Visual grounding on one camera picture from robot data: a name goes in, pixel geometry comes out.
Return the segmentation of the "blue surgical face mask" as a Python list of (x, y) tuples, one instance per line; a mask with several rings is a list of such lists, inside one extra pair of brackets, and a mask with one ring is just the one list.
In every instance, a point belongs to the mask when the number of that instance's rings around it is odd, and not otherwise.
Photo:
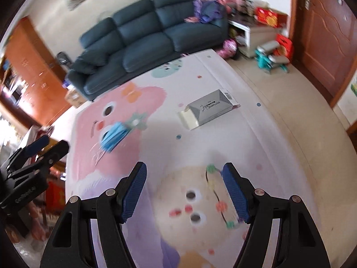
[(99, 163), (105, 153), (111, 153), (130, 132), (131, 128), (128, 124), (116, 122), (100, 141), (100, 148), (95, 158), (95, 165)]

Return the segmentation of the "red gift box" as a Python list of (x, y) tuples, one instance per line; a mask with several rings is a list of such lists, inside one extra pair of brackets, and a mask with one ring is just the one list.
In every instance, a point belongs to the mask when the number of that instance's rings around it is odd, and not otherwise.
[(66, 205), (64, 186), (56, 182), (48, 182), (45, 191), (45, 209), (48, 213), (60, 215)]

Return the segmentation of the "brown cardboard box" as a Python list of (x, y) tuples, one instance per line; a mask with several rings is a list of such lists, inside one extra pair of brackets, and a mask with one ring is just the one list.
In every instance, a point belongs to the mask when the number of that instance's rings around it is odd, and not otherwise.
[(74, 88), (66, 92), (65, 100), (75, 108), (79, 108), (87, 101), (85, 97)]

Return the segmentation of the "orange wooden cabinet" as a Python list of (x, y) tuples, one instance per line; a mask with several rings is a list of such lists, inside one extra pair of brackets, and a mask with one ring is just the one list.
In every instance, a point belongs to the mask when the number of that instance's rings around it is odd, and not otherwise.
[(11, 112), (26, 128), (54, 123), (70, 108), (62, 86), (65, 70), (38, 35), (29, 17), (20, 19), (5, 46), (5, 58), (27, 88)]

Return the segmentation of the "pink cartoon play mat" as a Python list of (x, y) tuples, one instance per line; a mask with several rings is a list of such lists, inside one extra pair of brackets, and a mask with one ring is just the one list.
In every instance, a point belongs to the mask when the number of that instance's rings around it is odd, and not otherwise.
[[(194, 130), (178, 117), (189, 103), (226, 89), (239, 108)], [(100, 141), (116, 123), (131, 132), (97, 165)], [(137, 267), (232, 267), (247, 225), (222, 180), (225, 163), (274, 197), (299, 195), (319, 219), (303, 168), (264, 103), (214, 51), (151, 70), (81, 111), (67, 160), (67, 197), (99, 196), (142, 161), (148, 175), (123, 225)]]

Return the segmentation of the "grey flat cardboard box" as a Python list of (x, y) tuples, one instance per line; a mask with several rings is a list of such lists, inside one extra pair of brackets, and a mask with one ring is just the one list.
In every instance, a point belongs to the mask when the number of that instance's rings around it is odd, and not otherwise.
[(228, 90), (219, 89), (189, 103), (177, 114), (186, 129), (194, 130), (239, 107)]

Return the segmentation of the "teal toy ride-on car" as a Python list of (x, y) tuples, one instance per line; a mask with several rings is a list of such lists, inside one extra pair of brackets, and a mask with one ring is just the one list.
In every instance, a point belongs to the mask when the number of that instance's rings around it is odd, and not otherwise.
[(289, 59), (284, 55), (274, 54), (274, 51), (278, 50), (279, 46), (278, 41), (269, 41), (257, 47), (255, 50), (255, 60), (259, 69), (269, 74), (272, 69), (278, 67), (285, 73), (289, 72), (287, 67), (290, 63)]

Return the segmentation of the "pink patterned ball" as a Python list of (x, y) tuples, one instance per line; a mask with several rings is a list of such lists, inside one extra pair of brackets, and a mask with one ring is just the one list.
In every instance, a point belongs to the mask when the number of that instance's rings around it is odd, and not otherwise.
[(237, 43), (234, 39), (226, 39), (221, 49), (216, 53), (223, 59), (230, 59), (237, 53)]

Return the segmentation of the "dark teal sofa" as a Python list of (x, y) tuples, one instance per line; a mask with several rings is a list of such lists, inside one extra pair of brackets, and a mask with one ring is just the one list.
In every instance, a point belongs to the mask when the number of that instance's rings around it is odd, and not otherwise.
[(194, 0), (139, 0), (83, 33), (83, 52), (66, 81), (93, 101), (153, 68), (228, 38), (227, 14), (212, 23), (186, 23)]

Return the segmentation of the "white side table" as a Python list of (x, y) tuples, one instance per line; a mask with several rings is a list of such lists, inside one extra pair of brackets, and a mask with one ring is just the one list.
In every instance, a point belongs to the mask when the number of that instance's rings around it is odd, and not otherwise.
[(273, 28), (249, 16), (235, 15), (228, 18), (228, 23), (238, 33), (234, 37), (240, 44), (240, 53), (248, 58), (255, 56), (259, 45), (275, 40), (276, 35), (282, 31), (282, 28)]

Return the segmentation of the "red patterned snack box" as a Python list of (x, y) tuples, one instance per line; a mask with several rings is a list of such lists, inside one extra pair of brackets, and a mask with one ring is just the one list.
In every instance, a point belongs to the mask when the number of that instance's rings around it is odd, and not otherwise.
[(255, 15), (259, 23), (273, 28), (284, 28), (288, 15), (272, 8), (257, 7)]

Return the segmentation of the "purple clothes pile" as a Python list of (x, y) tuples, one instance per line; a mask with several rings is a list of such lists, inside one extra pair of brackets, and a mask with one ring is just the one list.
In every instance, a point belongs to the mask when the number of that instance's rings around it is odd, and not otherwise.
[(232, 8), (226, 0), (194, 0), (194, 16), (184, 18), (186, 23), (208, 24), (223, 19), (225, 14), (230, 14)]

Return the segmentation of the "wooden door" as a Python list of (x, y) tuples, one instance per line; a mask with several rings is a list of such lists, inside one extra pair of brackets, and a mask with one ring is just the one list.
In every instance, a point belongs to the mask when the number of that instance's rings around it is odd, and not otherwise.
[(334, 107), (356, 72), (356, 17), (343, 0), (292, 0), (293, 66)]

